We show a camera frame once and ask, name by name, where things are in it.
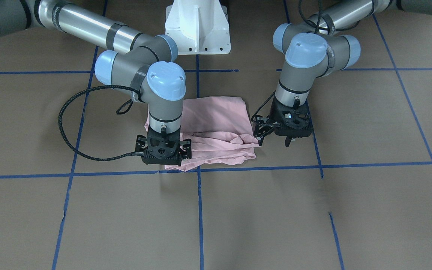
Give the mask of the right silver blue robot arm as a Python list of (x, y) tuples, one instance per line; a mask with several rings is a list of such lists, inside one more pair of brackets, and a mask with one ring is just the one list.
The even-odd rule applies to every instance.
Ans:
[[(191, 140), (180, 140), (186, 76), (174, 62), (178, 46), (170, 36), (144, 34), (66, 0), (0, 0), (0, 36), (33, 26), (56, 29), (104, 49), (94, 64), (94, 75), (102, 85), (72, 96), (58, 115), (61, 136), (71, 150), (95, 161), (139, 156), (145, 164), (180, 165), (191, 159)], [(103, 89), (127, 93), (128, 108), (134, 102), (146, 103), (149, 126), (146, 136), (137, 136), (133, 152), (100, 159), (69, 142), (62, 116), (75, 99)]]

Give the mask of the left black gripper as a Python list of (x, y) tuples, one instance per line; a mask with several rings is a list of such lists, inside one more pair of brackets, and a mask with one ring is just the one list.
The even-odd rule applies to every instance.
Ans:
[[(253, 135), (258, 141), (259, 147), (263, 145), (264, 139), (271, 133), (275, 133), (277, 136), (280, 136), (280, 122), (278, 122), (277, 118), (277, 109), (281, 104), (279, 101), (273, 101), (271, 103), (270, 114), (266, 117), (259, 115), (259, 111), (266, 104), (262, 104), (256, 112), (253, 114)], [(285, 147), (289, 147), (291, 142), (293, 142), (294, 138), (291, 136), (287, 136), (285, 139)]]

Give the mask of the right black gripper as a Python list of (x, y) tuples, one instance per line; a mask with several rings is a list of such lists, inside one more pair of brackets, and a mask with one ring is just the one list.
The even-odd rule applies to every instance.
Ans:
[(192, 140), (185, 139), (179, 142), (178, 148), (178, 160), (190, 160), (192, 159)]

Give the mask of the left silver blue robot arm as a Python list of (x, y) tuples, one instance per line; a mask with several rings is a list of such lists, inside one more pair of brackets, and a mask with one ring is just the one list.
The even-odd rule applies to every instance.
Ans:
[(357, 38), (342, 35), (372, 14), (388, 9), (432, 15), (432, 0), (342, 0), (327, 9), (318, 3), (318, 12), (300, 24), (281, 24), (273, 35), (274, 47), (285, 62), (271, 101), (269, 115), (251, 117), (253, 135), (259, 146), (271, 133), (285, 137), (285, 146), (313, 132), (306, 104), (314, 80), (354, 65), (361, 54)]

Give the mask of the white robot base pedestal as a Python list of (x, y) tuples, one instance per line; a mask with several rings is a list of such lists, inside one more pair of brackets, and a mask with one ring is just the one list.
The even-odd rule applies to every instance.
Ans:
[(179, 55), (221, 55), (231, 52), (229, 2), (175, 0), (166, 7), (165, 33)]

